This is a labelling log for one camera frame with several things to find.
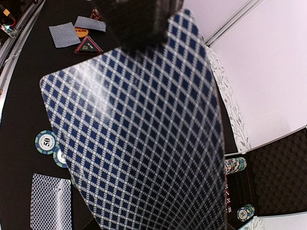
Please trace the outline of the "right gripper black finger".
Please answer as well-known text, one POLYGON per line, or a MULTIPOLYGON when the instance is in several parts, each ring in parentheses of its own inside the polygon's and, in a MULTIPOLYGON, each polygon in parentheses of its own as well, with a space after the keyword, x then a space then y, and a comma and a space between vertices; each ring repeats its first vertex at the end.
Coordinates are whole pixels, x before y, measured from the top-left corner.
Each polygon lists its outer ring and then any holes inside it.
POLYGON ((182 0, 94 0, 106 28, 119 46, 143 48, 163 43, 168 20, 183 7, 182 0))

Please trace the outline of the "red brown poker chip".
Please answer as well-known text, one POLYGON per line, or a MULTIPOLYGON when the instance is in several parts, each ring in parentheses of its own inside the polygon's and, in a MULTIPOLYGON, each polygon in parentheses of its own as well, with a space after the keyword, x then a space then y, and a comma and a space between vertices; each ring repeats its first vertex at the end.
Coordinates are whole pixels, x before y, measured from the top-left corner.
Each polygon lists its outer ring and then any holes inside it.
POLYGON ((93 8, 91 11, 91 15, 90 15, 91 19, 97 20, 97 21, 102 21, 102 18, 100 16, 99 11, 97 10, 97 8, 93 8))

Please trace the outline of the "blue card player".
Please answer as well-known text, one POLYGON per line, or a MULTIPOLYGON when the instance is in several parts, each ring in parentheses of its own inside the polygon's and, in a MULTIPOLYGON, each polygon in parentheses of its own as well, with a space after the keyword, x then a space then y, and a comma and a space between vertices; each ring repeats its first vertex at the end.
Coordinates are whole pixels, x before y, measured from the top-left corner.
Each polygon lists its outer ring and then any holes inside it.
POLYGON ((60 179, 56 193, 56 227, 57 230, 71 230, 71 183, 60 179))
POLYGON ((93 29, 101 32, 106 32, 106 23, 104 21, 98 21, 95 19, 78 16, 75 22, 76 27, 85 28, 85 29, 93 29))

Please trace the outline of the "orange big blind button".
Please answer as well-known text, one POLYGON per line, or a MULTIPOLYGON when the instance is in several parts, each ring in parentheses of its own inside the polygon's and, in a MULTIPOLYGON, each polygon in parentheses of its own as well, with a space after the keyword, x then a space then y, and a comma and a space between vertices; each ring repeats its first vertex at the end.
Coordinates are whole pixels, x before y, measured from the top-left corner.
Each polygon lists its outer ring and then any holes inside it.
POLYGON ((86 29, 86 28, 74 27, 74 29, 75 29, 77 36, 79 38, 85 38, 89 34, 89 30, 86 29))

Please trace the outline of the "blue card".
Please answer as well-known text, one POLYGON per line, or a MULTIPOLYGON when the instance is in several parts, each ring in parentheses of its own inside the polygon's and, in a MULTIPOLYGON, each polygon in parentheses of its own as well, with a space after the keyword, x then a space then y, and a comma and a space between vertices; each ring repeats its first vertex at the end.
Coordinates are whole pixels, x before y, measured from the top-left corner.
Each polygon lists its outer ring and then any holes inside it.
POLYGON ((35 173, 32 178, 30 228, 33 230, 63 230, 61 205, 64 180, 35 173))
POLYGON ((48 28, 55 48, 65 48, 81 42, 72 22, 49 26, 48 28))

